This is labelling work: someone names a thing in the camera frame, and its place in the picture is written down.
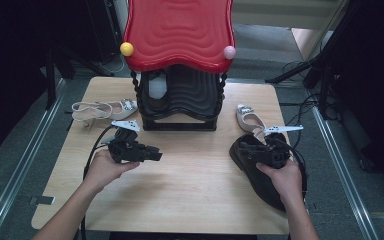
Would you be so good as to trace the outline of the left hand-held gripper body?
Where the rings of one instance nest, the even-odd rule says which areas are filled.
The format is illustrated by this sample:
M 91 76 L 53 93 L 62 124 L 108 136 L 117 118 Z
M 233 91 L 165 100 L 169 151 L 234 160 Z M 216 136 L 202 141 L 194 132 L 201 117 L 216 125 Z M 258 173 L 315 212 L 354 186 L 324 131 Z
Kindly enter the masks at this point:
M 117 129 L 115 135 L 108 141 L 108 149 L 113 160 L 121 163 L 123 160 L 143 162 L 146 157 L 144 146 L 136 141 L 140 127 L 135 120 L 111 122 Z

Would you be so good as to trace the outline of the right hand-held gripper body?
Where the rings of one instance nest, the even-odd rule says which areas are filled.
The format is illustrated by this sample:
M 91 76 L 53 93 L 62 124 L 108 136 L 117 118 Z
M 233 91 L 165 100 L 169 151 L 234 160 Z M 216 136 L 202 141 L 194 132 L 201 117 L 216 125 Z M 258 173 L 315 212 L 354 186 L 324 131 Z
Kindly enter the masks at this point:
M 266 136 L 262 147 L 257 148 L 257 162 L 264 163 L 272 168 L 282 168 L 287 160 L 304 165 L 301 155 L 291 147 L 285 137 L 286 132 L 302 130 L 302 126 L 272 126 L 266 128 Z

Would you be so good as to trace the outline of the beige slingback sandal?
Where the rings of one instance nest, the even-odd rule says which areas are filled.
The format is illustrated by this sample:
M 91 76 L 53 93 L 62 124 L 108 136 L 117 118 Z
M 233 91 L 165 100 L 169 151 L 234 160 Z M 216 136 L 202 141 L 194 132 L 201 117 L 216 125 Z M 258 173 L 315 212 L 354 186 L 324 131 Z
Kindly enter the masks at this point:
M 259 140 L 264 140 L 266 125 L 252 107 L 239 104 L 236 108 L 236 117 L 244 131 L 251 133 Z
M 71 116 L 74 121 L 89 125 L 91 120 L 123 120 L 138 110 L 137 102 L 121 99 L 114 102 L 76 102 L 71 105 Z

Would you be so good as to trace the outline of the black leather shoe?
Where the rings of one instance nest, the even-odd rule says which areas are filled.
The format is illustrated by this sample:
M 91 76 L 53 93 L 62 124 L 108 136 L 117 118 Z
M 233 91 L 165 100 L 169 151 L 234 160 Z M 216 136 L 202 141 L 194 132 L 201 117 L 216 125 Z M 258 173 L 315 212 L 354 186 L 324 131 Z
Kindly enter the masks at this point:
M 164 70 L 155 70 L 143 74 L 145 93 L 148 96 L 149 105 L 155 111 L 162 111 L 168 105 L 169 80 Z
M 271 207 L 285 212 L 285 207 L 272 180 L 256 167 L 256 164 L 260 163 L 257 162 L 257 149 L 253 151 L 256 153 L 254 158 L 246 158 L 241 154 L 241 151 L 243 151 L 240 149 L 241 142 L 256 145 L 257 148 L 262 147 L 263 143 L 253 135 L 245 134 L 232 144 L 229 155 L 238 168 L 246 175 L 255 193 Z

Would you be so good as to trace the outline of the red and black shoe rack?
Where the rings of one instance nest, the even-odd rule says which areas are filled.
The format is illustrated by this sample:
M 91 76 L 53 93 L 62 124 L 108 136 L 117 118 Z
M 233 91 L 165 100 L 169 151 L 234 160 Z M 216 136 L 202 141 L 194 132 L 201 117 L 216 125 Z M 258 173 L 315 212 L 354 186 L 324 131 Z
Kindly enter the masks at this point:
M 128 0 L 120 52 L 131 71 L 143 128 L 214 131 L 236 54 L 233 0 Z M 155 111 L 143 74 L 164 70 L 168 105 Z

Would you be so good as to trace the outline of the person's left hand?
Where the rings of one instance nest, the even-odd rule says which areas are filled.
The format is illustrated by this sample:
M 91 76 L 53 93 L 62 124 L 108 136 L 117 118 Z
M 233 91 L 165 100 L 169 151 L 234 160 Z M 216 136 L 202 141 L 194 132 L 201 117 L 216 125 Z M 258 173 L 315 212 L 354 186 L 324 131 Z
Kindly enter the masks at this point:
M 123 173 L 133 170 L 139 165 L 139 162 L 116 163 L 108 150 L 100 150 L 94 155 L 83 184 L 90 191 L 99 193 Z

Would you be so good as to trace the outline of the person's right hand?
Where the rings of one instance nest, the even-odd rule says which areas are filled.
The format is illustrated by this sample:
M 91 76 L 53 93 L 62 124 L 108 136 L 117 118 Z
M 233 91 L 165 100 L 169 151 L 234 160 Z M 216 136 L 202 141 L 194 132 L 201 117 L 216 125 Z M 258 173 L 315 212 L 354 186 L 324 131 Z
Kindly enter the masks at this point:
M 302 177 L 297 163 L 288 160 L 280 169 L 269 167 L 263 163 L 257 163 L 256 167 L 272 180 L 285 206 L 294 201 L 302 200 Z

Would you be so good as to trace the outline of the black metal stand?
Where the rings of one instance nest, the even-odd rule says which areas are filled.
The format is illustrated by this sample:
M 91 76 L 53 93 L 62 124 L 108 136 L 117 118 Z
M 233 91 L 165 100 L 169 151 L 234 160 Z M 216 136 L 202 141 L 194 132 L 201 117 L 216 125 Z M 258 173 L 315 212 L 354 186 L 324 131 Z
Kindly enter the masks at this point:
M 288 78 L 301 72 L 308 71 L 303 80 L 306 89 L 313 89 L 317 83 L 320 83 L 319 92 L 319 112 L 326 117 L 327 98 L 329 81 L 333 79 L 333 67 L 329 61 L 329 55 L 337 42 L 339 33 L 342 31 L 341 21 L 346 18 L 346 11 L 350 0 L 335 0 L 336 7 L 333 9 L 330 17 L 327 19 L 325 27 L 321 30 L 318 38 L 319 52 L 313 50 L 310 54 L 311 58 L 297 67 L 289 70 L 273 79 L 267 80 L 267 83 L 278 84 Z
M 58 70 L 63 78 L 73 79 L 75 70 L 71 61 L 74 60 L 98 76 L 112 77 L 113 73 L 109 70 L 104 70 L 102 67 L 94 65 L 91 61 L 87 61 L 74 51 L 55 45 L 51 47 L 46 55 L 45 77 L 47 81 L 47 104 L 46 110 L 50 109 L 57 99 L 55 70 Z

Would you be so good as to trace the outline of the dark tape strip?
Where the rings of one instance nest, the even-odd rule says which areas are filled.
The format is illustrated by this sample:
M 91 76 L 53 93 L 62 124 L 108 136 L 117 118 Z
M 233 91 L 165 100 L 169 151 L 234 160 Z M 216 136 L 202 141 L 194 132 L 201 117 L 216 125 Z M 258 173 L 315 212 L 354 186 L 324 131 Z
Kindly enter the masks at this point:
M 55 198 L 53 196 L 34 196 L 30 198 L 31 205 L 52 205 Z

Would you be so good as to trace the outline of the dark curtain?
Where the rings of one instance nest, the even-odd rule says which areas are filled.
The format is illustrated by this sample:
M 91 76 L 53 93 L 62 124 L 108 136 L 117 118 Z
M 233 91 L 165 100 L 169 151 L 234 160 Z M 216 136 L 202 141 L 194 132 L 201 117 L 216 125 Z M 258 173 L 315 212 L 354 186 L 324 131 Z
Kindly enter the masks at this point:
M 46 55 L 71 35 L 81 3 L 0 0 L 0 146 L 46 90 Z
M 333 89 L 356 119 L 349 130 L 365 140 L 359 151 L 384 172 L 384 0 L 351 0 L 335 35 Z

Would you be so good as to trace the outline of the metal floor rail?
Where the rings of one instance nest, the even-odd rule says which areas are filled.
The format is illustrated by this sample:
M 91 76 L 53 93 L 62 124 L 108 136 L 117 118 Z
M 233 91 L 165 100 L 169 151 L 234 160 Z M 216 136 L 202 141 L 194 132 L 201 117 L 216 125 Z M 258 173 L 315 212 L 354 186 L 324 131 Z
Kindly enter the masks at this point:
M 332 134 L 331 128 L 326 120 L 322 118 L 318 109 L 312 109 L 317 126 L 324 139 L 325 145 L 328 149 L 330 158 L 335 167 L 336 173 L 339 177 L 341 185 L 344 189 L 345 195 L 351 207 L 352 213 L 356 219 L 357 225 L 361 231 L 364 240 L 380 240 L 378 233 L 375 229 L 373 221 L 367 208 L 359 194 L 354 180 L 346 166 L 342 153 L 337 145 L 337 142 Z
M 0 195 L 0 227 L 2 226 L 19 189 L 33 163 L 34 158 L 46 136 L 48 129 L 55 118 L 55 115 L 61 105 L 67 88 L 67 81 L 60 78 L 56 85 L 57 97 L 49 110 L 46 110 L 41 117 L 41 120 L 36 127 L 33 135 L 30 137 L 26 148 L 20 157 L 13 174 L 7 182 L 2 194 Z

